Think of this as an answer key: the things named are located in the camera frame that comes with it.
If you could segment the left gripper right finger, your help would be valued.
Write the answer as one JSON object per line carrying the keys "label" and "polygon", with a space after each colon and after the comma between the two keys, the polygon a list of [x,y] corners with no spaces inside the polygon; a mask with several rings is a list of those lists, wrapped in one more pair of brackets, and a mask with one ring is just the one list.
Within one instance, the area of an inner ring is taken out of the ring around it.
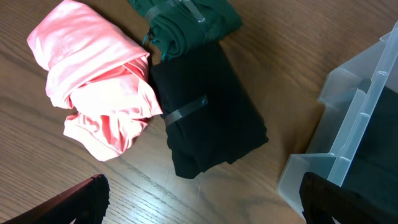
{"label": "left gripper right finger", "polygon": [[303,175],[299,194],[307,224],[397,223],[397,216],[313,172]]}

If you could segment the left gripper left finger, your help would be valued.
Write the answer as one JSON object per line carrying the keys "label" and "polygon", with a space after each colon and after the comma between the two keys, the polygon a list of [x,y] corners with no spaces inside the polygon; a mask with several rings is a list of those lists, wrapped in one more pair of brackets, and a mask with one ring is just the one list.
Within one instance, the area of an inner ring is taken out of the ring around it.
{"label": "left gripper left finger", "polygon": [[4,224],[101,224],[109,192],[105,175],[96,174]]}

